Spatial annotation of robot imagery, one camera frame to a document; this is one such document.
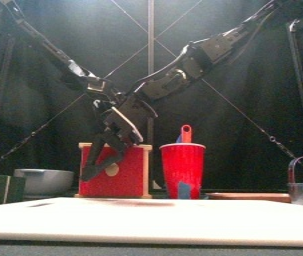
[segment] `dark background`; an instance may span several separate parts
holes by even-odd
[[[109,80],[120,91],[128,91],[133,81],[148,74],[146,0],[15,2],[26,21],[77,64],[98,77],[114,70]],[[189,41],[236,27],[264,3],[154,0],[154,70],[173,60]],[[296,38],[303,67],[303,19]],[[53,119],[81,95],[58,79],[58,70],[19,38],[0,6],[0,156],[47,123],[0,162],[0,174],[11,175],[14,168],[46,168],[78,175],[77,144],[90,142],[97,122],[86,96]],[[243,55],[204,79],[265,133],[296,156],[303,155],[301,97],[285,25],[259,34]],[[153,124],[150,177],[160,186],[158,146],[174,142],[180,126],[189,124],[193,142],[206,147],[202,188],[285,190],[289,157],[204,82],[153,107],[158,118]]]

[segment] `small cup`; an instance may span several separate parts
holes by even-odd
[[[198,199],[205,147],[173,143],[160,147],[168,198]]]

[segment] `vertical pole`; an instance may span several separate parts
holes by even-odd
[[[300,22],[299,20],[295,20],[287,26],[287,35],[288,35],[288,42],[289,42],[289,48],[291,48],[291,54],[292,54],[295,77],[296,77],[297,90],[300,95],[300,103],[303,108],[303,67],[301,67],[299,47],[296,42],[296,31],[299,29],[299,22]]]
[[[153,42],[154,42],[154,2],[148,0],[148,75],[153,73],[153,62],[154,62],[154,52],[153,52]]]
[[[148,75],[154,71],[154,2],[148,0]],[[146,144],[153,145],[153,118],[146,120]],[[148,155],[148,189],[152,189],[153,186],[153,150],[150,150]]]

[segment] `table surface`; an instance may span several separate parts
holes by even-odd
[[[0,205],[0,240],[303,248],[303,206],[53,198]]]

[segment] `bowl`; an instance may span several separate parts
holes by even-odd
[[[25,178],[23,197],[51,197],[72,186],[73,172],[47,169],[14,169],[14,177]]]

